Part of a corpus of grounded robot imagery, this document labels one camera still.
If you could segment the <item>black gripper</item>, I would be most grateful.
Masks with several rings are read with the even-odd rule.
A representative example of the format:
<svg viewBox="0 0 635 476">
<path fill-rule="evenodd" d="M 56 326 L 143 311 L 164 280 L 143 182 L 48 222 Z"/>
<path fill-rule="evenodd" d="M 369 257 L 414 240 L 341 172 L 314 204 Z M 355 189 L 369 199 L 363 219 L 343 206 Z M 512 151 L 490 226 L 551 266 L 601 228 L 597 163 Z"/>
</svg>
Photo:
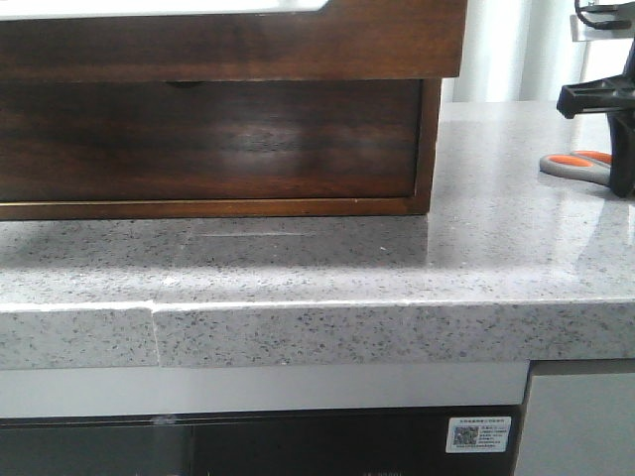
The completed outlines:
<svg viewBox="0 0 635 476">
<path fill-rule="evenodd" d="M 565 85 L 557 110 L 567 119 L 578 114 L 610 113 L 612 162 L 609 188 L 619 197 L 634 191 L 634 44 L 620 74 Z"/>
</svg>

